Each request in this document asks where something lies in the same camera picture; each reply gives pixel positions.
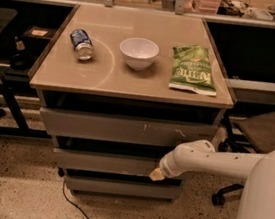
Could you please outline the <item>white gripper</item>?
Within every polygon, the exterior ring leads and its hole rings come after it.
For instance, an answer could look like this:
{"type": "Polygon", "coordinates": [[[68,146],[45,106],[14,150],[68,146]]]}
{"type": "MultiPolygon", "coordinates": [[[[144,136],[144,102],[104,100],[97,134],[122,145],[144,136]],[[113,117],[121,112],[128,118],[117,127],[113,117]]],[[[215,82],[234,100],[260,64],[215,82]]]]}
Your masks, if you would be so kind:
{"type": "Polygon", "coordinates": [[[149,174],[149,177],[152,181],[160,181],[164,178],[174,178],[180,176],[184,172],[185,169],[176,162],[173,152],[170,151],[160,159],[159,168],[155,168],[149,174]]]}

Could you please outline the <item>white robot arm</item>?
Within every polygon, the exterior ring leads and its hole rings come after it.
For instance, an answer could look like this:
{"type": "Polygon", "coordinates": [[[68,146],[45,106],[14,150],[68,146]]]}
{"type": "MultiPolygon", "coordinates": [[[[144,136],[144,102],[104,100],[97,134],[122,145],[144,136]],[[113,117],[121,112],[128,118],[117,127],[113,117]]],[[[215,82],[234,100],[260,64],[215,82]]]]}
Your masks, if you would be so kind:
{"type": "Polygon", "coordinates": [[[209,172],[243,180],[236,219],[275,219],[275,151],[267,154],[217,152],[205,139],[177,145],[149,174],[152,180],[185,172],[209,172]]]}

